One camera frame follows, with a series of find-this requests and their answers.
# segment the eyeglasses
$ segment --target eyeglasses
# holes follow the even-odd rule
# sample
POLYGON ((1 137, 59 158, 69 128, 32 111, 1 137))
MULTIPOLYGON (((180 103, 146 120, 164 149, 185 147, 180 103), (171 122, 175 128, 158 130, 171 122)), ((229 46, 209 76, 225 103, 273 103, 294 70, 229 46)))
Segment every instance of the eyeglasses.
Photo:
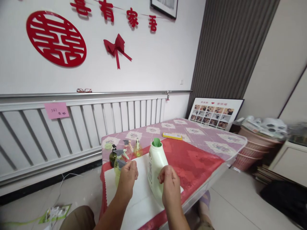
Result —
POLYGON ((92 89, 77 89, 77 93, 91 93, 92 92, 92 89))

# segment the white cabinet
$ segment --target white cabinet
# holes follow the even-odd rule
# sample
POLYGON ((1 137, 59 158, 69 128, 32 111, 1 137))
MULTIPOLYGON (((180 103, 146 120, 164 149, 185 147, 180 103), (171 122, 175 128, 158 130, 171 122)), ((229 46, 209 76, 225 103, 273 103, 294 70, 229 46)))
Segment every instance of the white cabinet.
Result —
POLYGON ((307 187, 307 147, 286 141, 269 170, 307 187))

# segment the red bedspread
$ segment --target red bedspread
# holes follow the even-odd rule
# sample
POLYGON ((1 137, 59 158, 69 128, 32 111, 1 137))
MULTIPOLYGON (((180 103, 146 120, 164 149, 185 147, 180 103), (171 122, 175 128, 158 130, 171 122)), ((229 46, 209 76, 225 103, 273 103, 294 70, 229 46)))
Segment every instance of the red bedspread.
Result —
MULTIPOLYGON (((205 152, 187 142, 174 139, 162 140, 163 149, 169 165, 173 166, 180 177, 180 185, 184 189, 181 193, 182 204, 211 176, 224 162, 217 155, 205 152)), ((143 153, 149 152, 150 146, 144 148, 143 153)), ((102 166, 100 179, 103 183, 102 207, 100 216, 107 209, 104 172, 111 169, 109 163, 102 166)), ((160 212, 140 229, 157 229, 167 222, 165 210, 160 212)))

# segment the white bottle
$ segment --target white bottle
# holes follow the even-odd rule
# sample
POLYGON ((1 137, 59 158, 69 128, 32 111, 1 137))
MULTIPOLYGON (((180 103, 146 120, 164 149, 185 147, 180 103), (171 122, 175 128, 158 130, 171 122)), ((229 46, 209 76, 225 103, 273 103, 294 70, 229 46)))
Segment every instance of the white bottle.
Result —
POLYGON ((163 184, 160 184, 158 176, 161 169, 166 165, 168 165, 168 162, 163 150, 163 145, 159 138, 155 138, 151 143, 148 154, 147 179, 155 199, 163 208, 163 184))

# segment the red double happiness symbol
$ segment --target red double happiness symbol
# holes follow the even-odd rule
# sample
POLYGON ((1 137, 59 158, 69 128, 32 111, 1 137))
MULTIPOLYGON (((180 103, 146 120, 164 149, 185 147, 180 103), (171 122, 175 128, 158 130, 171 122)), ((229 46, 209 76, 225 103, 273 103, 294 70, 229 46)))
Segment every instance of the red double happiness symbol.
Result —
POLYGON ((27 33, 35 49, 54 64, 75 67, 86 58, 86 46, 77 28, 49 11, 36 11, 27 20, 27 33))

